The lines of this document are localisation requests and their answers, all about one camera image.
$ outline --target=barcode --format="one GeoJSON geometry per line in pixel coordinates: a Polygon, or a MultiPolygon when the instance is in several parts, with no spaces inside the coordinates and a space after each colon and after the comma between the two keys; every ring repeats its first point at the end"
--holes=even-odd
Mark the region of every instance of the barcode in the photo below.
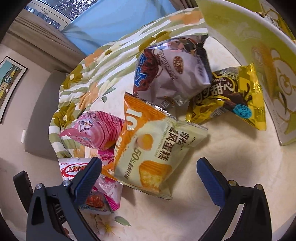
{"type": "Polygon", "coordinates": [[[181,95],[174,96],[173,100],[177,103],[178,106],[184,105],[184,101],[181,95]]]}
{"type": "Polygon", "coordinates": [[[216,117],[218,115],[221,115],[223,113],[226,113],[227,110],[223,107],[219,107],[217,109],[215,109],[215,111],[210,115],[211,118],[216,117]]]}

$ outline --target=blue curtain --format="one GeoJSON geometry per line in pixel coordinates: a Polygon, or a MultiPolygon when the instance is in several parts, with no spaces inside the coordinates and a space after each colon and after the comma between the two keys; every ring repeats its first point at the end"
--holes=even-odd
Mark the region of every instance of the blue curtain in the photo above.
{"type": "Polygon", "coordinates": [[[99,0],[62,33],[86,55],[175,12],[169,0],[99,0]]]}

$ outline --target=blue gripper pad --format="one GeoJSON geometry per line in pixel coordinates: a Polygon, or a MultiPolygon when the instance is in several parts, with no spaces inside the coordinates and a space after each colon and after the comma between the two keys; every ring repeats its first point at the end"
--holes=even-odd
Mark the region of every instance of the blue gripper pad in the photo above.
{"type": "Polygon", "coordinates": [[[204,157],[197,161],[196,170],[213,203],[222,208],[225,204],[225,191],[215,177],[216,170],[204,157]]]}
{"type": "Polygon", "coordinates": [[[76,174],[72,180],[75,205],[81,206],[85,203],[93,185],[101,174],[101,171],[102,161],[97,157],[93,157],[86,168],[76,174]]]}

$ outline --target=window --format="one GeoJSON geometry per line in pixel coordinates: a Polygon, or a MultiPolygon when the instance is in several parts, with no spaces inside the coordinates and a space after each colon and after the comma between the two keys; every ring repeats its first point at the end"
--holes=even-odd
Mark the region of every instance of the window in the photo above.
{"type": "Polygon", "coordinates": [[[41,0],[74,20],[98,0],[41,0]]]}
{"type": "Polygon", "coordinates": [[[71,19],[69,19],[56,9],[37,0],[31,1],[25,7],[25,9],[42,18],[44,21],[48,22],[48,24],[60,31],[72,22],[71,19]]]}

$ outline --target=orange snack bag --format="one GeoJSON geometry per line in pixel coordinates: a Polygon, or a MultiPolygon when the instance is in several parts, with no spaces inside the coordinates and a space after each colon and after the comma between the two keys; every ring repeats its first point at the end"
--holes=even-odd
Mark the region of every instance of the orange snack bag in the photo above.
{"type": "Polygon", "coordinates": [[[114,177],[146,193],[171,199],[165,181],[207,129],[177,121],[156,105],[125,93],[125,123],[114,149],[114,177]]]}

